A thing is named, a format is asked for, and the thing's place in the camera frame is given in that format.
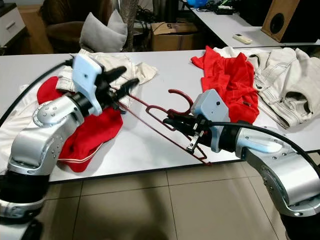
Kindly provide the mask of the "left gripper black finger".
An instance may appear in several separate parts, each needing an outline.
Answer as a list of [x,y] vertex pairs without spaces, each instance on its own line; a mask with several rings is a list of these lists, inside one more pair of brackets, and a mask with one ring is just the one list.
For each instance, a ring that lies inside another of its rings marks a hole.
[[127,82],[124,82],[119,89],[116,90],[116,99],[123,99],[126,96],[129,96],[131,91],[137,87],[139,84],[138,78],[133,78],[131,80],[128,80]]
[[117,66],[113,69],[106,71],[104,75],[104,80],[106,83],[114,82],[118,80],[124,73],[126,73],[127,68],[125,66]]

